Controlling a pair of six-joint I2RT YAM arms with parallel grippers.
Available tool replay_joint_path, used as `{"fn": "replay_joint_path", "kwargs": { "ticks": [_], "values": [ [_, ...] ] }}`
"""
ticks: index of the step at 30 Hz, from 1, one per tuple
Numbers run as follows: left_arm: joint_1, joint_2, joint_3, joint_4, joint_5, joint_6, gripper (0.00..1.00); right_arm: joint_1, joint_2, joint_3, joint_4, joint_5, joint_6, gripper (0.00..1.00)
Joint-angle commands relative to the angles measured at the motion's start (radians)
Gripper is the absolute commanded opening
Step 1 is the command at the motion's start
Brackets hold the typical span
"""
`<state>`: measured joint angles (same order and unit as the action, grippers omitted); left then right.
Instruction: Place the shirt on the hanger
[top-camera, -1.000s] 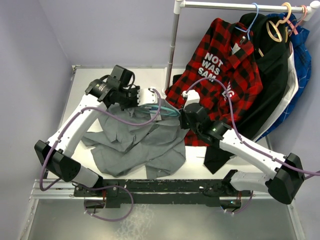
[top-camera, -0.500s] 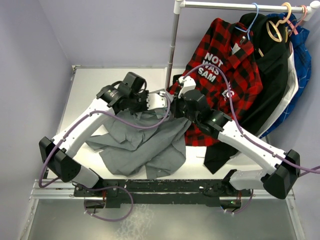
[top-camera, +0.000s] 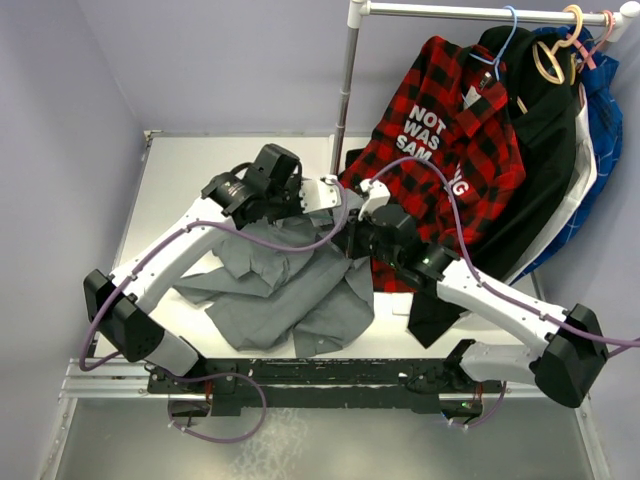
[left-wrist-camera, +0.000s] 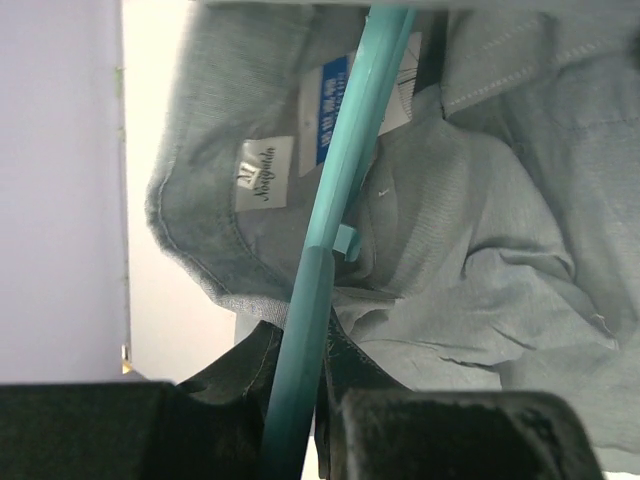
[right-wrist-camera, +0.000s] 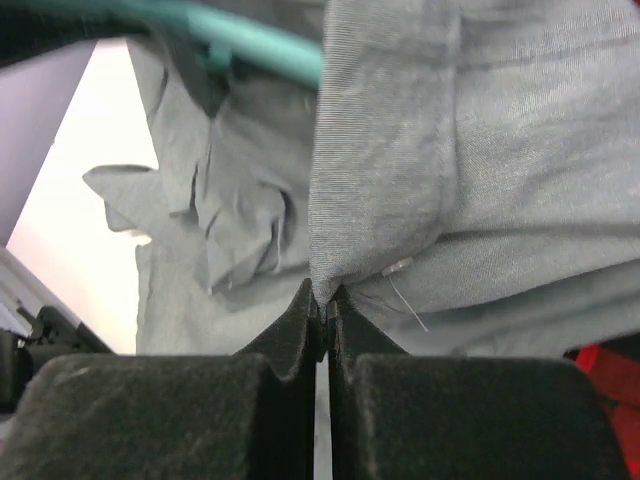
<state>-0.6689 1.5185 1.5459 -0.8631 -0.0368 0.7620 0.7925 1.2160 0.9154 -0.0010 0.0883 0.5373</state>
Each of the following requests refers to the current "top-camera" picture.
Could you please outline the grey button-up shirt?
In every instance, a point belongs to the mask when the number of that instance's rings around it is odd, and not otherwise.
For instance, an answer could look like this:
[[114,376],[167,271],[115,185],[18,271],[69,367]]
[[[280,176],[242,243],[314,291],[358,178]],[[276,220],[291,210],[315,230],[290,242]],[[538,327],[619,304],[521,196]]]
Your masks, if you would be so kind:
[[212,246],[221,267],[187,275],[174,288],[206,313],[222,337],[239,351],[268,351],[292,340],[298,357],[339,351],[374,320],[368,259],[351,260],[327,243],[293,254],[293,247],[324,237],[336,209],[245,227],[252,241],[224,233]]

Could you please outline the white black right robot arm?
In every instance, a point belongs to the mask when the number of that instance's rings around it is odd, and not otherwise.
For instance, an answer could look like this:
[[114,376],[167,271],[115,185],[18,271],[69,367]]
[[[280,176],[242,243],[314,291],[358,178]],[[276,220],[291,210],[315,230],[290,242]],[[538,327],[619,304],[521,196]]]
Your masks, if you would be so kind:
[[477,314],[517,339],[515,345],[463,341],[444,369],[456,391],[484,381],[529,384],[578,408],[608,361],[593,310],[546,303],[472,270],[453,250],[423,241],[414,219],[396,204],[348,211],[333,242],[347,257],[379,260],[416,292]]

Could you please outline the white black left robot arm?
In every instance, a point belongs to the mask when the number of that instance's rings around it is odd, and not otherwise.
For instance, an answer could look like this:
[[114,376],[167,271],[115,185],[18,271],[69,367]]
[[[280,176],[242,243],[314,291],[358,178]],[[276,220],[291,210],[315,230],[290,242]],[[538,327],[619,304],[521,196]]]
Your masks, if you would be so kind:
[[110,273],[91,271],[83,281],[89,331],[80,368],[95,336],[106,338],[116,354],[145,361],[170,373],[184,392],[202,387],[204,357],[187,340],[153,319],[160,300],[224,233],[247,237],[258,220],[275,221],[339,202],[335,180],[307,178],[298,156],[268,143],[252,162],[214,175],[187,211],[157,240]]

